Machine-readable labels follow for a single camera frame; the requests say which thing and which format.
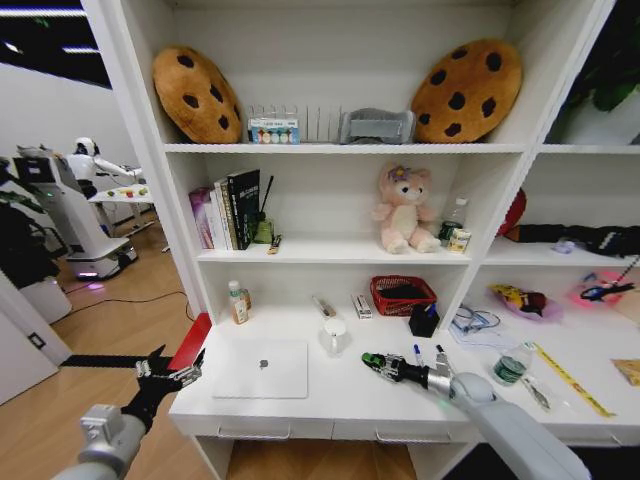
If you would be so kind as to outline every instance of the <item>potted plant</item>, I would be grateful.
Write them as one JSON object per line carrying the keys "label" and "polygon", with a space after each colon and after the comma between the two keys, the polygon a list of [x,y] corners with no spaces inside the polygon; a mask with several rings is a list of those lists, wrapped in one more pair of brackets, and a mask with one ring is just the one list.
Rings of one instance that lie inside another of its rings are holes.
{"label": "potted plant", "polygon": [[551,141],[628,145],[640,133],[640,2],[618,0],[578,74]]}

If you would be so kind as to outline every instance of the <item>laptop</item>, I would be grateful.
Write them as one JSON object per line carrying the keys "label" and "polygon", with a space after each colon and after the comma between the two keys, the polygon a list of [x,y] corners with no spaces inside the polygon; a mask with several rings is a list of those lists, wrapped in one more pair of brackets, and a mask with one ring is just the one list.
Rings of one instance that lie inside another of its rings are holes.
{"label": "laptop", "polygon": [[307,398],[307,342],[215,340],[204,363],[214,398]]}

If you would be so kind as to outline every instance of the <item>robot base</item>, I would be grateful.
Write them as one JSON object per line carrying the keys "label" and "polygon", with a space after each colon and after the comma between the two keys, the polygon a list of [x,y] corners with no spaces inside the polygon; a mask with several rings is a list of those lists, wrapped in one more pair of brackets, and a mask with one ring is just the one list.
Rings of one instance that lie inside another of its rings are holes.
{"label": "robot base", "polygon": [[138,258],[127,238],[114,238],[112,248],[98,257],[74,253],[67,262],[79,280],[98,280],[117,275]]}

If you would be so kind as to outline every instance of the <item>tape measure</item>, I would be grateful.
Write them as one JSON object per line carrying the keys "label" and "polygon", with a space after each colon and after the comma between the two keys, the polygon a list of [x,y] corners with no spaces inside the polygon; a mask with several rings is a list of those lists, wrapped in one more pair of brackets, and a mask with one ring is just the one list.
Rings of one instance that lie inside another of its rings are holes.
{"label": "tape measure", "polygon": [[549,365],[558,375],[560,375],[560,378],[562,378],[565,383],[567,383],[567,385],[578,392],[578,394],[585,400],[585,402],[591,405],[591,408],[593,408],[599,415],[602,415],[603,417],[616,416],[615,413],[611,413],[602,405],[600,405],[600,403],[598,403],[598,401],[593,398],[593,396],[589,392],[582,388],[582,385],[580,385],[571,375],[569,375],[569,372],[562,368],[560,364],[558,364],[558,362],[556,362],[547,352],[545,352],[540,345],[538,345],[537,343],[534,343],[534,345],[536,346],[536,351],[538,352],[540,358],[542,358],[547,363],[547,365]]}

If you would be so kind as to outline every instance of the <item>white wall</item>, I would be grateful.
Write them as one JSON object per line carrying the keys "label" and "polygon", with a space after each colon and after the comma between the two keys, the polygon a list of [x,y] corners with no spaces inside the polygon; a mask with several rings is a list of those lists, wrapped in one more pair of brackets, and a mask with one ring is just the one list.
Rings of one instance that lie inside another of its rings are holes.
{"label": "white wall", "polygon": [[[91,137],[105,160],[139,166],[129,134],[111,90],[32,70],[0,64],[0,156],[11,158],[16,145],[40,145],[72,153],[77,137]],[[124,178],[118,182],[128,184]],[[109,177],[94,179],[98,190],[118,187]],[[15,189],[5,185],[3,189]],[[115,205],[106,205],[113,210]],[[120,206],[112,221],[131,215]],[[48,218],[33,215],[41,224]]]}

